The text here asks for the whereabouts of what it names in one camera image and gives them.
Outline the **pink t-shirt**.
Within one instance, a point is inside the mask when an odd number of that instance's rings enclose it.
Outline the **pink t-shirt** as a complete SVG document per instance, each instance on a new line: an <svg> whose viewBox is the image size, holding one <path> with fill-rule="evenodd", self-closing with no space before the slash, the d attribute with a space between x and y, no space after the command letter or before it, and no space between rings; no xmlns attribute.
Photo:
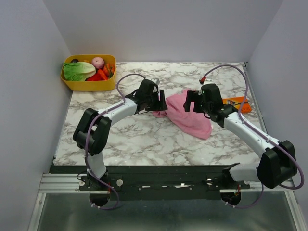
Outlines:
<svg viewBox="0 0 308 231"><path fill-rule="evenodd" d="M212 125L209 119L203 114L193 111L193 105L189 112L184 111L186 94L189 89L183 89L181 93L173 94L166 98L167 110L154 111L156 118L167 117L186 134L206 140L212 132Z"/></svg>

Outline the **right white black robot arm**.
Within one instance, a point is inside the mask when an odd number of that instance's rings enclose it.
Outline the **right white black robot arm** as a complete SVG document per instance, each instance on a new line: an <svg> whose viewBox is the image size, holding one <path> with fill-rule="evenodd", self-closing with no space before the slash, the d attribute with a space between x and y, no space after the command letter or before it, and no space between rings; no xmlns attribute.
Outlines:
<svg viewBox="0 0 308 231"><path fill-rule="evenodd" d="M224 104L219 87L205 84L200 90L189 90L183 105L185 112L206 114L210 120L232 132L260 158L254 164L233 164L221 177L222 185L233 188L240 181L261 182L273 189L297 174L295 149L289 141L281 142L261 131L231 104Z"/></svg>

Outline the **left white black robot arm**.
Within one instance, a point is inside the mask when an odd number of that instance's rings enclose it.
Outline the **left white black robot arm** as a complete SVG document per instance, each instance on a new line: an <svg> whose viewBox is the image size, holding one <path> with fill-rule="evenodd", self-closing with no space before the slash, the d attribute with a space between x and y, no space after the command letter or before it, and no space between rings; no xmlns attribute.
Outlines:
<svg viewBox="0 0 308 231"><path fill-rule="evenodd" d="M103 160L112 125L141 111L164 111L167 109L164 91L158 88L159 79L143 79L139 88L124 98L99 111L88 108L74 132L73 140L85 150L84 160L90 184L96 190L108 185L107 168Z"/></svg>

